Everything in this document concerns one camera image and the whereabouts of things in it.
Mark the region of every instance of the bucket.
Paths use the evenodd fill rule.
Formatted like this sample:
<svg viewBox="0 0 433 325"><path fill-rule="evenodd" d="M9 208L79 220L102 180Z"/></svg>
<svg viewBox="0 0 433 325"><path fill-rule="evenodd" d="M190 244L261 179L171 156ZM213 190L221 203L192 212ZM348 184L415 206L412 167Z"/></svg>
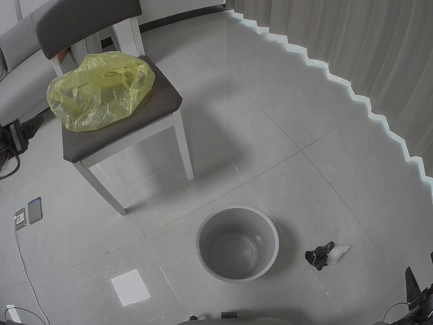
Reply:
<svg viewBox="0 0 433 325"><path fill-rule="evenodd" d="M198 229L196 244L206 271L225 282L243 283L271 268L279 237L266 214L237 204L209 215Z"/></svg>

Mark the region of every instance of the beige curtain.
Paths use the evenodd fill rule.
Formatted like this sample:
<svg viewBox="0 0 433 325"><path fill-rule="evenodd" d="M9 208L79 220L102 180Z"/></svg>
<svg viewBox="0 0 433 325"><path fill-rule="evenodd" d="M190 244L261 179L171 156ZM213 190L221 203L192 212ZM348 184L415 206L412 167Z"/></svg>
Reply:
<svg viewBox="0 0 433 325"><path fill-rule="evenodd" d="M433 176L433 0L226 0L371 100Z"/></svg>

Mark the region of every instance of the white chair leg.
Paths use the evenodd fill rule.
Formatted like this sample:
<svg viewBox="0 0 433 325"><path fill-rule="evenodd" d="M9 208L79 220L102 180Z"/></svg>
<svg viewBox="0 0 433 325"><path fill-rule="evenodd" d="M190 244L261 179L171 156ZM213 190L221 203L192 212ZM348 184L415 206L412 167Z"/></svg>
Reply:
<svg viewBox="0 0 433 325"><path fill-rule="evenodd" d="M192 172L191 159L189 157L187 139L185 137L184 124L182 123L181 111L178 109L173 113L175 120L175 133L177 138L177 144L181 151L182 162L184 163L185 173L187 174L188 180L194 179L194 173Z"/></svg>
<svg viewBox="0 0 433 325"><path fill-rule="evenodd" d="M102 183L96 178L96 176L90 171L87 167L85 167L81 161L73 164L75 168L82 174L82 176L90 183L92 187L109 203L111 204L116 211L118 211L121 215L125 215L127 211L123 208L123 206L114 198L113 195L102 185Z"/></svg>

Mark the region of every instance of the white square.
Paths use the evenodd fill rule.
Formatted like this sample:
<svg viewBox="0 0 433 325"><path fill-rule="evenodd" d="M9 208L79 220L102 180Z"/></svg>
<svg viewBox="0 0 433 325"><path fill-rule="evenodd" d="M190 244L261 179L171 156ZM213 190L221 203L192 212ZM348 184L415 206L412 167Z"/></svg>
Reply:
<svg viewBox="0 0 433 325"><path fill-rule="evenodd" d="M122 302L122 306L127 306L150 297L136 269L113 278L111 281L120 302Z"/></svg>

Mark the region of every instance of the chair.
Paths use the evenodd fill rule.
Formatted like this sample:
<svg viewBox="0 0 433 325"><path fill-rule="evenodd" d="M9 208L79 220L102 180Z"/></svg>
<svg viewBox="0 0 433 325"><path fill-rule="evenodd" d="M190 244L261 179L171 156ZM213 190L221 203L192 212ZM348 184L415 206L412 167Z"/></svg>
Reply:
<svg viewBox="0 0 433 325"><path fill-rule="evenodd" d="M144 54L136 18L141 13L139 0L60 0L36 26L42 51L57 76L63 75L58 53L107 27L122 52L144 60L155 73L152 89L129 117L89 132L75 133L62 126L63 158L121 215L125 208L89 170L109 156L173 126L187 178L194 178L179 110L182 97Z"/></svg>

